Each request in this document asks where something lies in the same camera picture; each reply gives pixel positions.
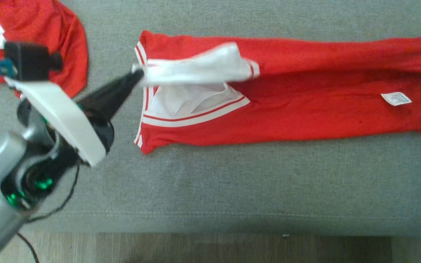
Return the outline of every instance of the gray couch cushion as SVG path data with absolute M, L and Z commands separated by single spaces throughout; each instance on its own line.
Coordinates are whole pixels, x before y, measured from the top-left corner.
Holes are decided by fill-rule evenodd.
M 391 1 L 64 0 L 87 32 L 93 90 L 130 69 L 143 29 L 191 35 L 364 41 L 421 35 L 421 3 Z M 116 140 L 81 170 L 64 211 L 32 229 L 421 235 L 421 134 L 198 148 L 142 155 L 142 91 L 114 119 Z M 0 130 L 18 129 L 0 85 Z M 66 176 L 42 211 L 68 192 Z

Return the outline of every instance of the red shirt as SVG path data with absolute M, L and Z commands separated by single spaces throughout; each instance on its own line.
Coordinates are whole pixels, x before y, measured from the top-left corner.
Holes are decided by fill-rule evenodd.
M 87 82 L 87 40 L 77 16 L 57 0 L 0 0 L 0 26 L 7 41 L 38 43 L 63 57 L 50 80 L 75 96 Z M 0 59 L 4 52 L 0 49 Z
M 158 98 L 163 87 L 144 88 L 135 140 L 144 153 L 170 143 L 220 145 L 421 132 L 421 37 L 317 43 L 169 37 L 144 31 L 135 51 L 147 66 L 149 60 L 182 60 L 227 42 L 236 43 L 244 59 L 257 63 L 259 77 L 229 83 L 234 96 L 220 105 L 175 117 L 151 109 L 170 101 L 164 95 Z M 412 102 L 390 105 L 381 94 L 393 92 Z

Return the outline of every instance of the clothing label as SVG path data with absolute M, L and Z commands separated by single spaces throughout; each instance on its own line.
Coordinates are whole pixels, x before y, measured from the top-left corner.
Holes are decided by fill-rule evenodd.
M 392 106 L 398 106 L 412 102 L 402 92 L 385 93 L 381 94 L 381 96 Z

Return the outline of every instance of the red basketball jersey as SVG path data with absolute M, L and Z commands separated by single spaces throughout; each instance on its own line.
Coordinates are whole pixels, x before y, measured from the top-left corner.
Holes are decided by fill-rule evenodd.
M 226 43 L 235 43 L 247 61 L 247 80 L 215 89 L 145 87 L 135 140 L 144 153 L 170 143 L 220 145 L 421 132 L 421 37 L 316 43 L 169 37 L 144 31 L 135 52 L 147 68 L 198 58 Z M 405 102 L 398 100 L 405 104 L 393 106 L 382 96 L 396 92 L 406 97 Z
M 50 52 L 60 52 L 63 70 L 50 73 L 50 80 L 71 97 L 85 87 L 88 55 L 84 28 L 58 0 L 0 0 L 0 60 L 4 58 L 4 41 L 38 43 Z

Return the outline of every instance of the wooden floor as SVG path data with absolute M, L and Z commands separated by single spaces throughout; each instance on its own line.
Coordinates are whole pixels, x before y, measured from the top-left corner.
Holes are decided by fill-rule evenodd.
M 25 233 L 42 263 L 391 263 L 389 237 Z M 0 263 L 31 263 L 15 237 Z

